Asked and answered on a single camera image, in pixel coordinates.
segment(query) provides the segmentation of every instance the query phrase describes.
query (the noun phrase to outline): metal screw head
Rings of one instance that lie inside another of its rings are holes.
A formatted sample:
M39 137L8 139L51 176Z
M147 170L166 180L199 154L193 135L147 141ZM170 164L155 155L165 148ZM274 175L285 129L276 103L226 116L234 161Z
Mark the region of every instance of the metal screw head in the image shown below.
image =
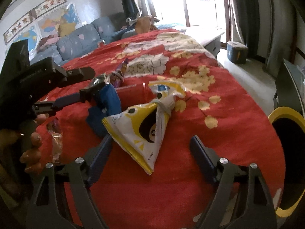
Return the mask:
M251 167L252 169L257 169L257 164L256 164L256 163L251 163L251 164L250 164L250 167Z
M53 167L53 164L52 164L52 163L47 163L47 164L45 165L45 167L46 167L47 169L50 169L50 168Z
M222 164L227 164L229 162L229 160L227 160L226 158L222 157L221 159L219 159L219 162Z
M75 162L77 164L81 164L82 162L84 162L84 159L82 157L78 157L77 159L75 159Z

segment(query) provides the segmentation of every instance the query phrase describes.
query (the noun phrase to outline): yellow and white snack bag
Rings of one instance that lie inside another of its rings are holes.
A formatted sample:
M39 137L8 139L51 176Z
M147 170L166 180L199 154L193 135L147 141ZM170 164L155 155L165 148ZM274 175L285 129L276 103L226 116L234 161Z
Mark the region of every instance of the yellow and white snack bag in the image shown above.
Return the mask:
M154 171L175 97L185 97L185 88L172 81L152 81L148 86L157 98L129 107L102 120L112 138L149 174Z

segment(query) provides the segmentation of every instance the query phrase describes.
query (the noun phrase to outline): window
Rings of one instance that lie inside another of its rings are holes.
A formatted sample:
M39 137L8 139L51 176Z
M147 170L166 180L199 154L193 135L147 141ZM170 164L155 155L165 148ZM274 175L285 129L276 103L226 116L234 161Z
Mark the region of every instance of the window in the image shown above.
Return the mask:
M229 40L226 0L152 0L156 16L188 27L204 27L224 32L221 42Z

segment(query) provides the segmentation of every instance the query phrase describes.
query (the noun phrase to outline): poster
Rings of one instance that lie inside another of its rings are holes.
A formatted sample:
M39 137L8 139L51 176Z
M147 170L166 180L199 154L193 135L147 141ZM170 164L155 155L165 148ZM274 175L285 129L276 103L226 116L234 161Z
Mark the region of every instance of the poster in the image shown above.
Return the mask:
M68 6L60 6L45 14L42 16L42 19L38 21L38 26L41 35L44 38L52 34L57 34L60 24L72 22L75 22L76 24L80 23L74 3L70 3Z
M34 56L36 54L36 47L41 39L40 34L39 34L39 28L36 25L36 23L33 23L29 27L22 30L14 38L14 40L11 43L14 43L14 42L17 42L20 40L25 40L25 39L27 39L29 57L31 59L32 56Z
M4 42L7 45L21 30L33 22L31 12L26 13L16 21L3 35Z
M66 3L67 0L45 0L32 10L32 15L35 19L49 12L50 10Z

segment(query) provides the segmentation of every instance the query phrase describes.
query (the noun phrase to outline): finger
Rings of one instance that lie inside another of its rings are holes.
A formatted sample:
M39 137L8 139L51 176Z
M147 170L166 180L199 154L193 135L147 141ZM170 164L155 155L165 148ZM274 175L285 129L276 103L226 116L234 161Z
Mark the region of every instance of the finger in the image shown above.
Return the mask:
M32 145L35 147L41 146L41 137L37 132L34 132L31 134L31 142L32 142Z
M25 168L24 172L27 173L27 174L30 174L30 173L38 174L38 173L40 173L41 170L42 170L41 163L38 162L36 164L27 166Z
M12 130L0 130L0 148L3 149L6 146L12 145L22 136L24 135Z
M49 114L40 114L36 118L36 122L38 125L41 125L42 123L45 122L45 120L49 117Z
M29 149L22 154L20 162L27 165L33 165L40 161L41 153L37 148Z

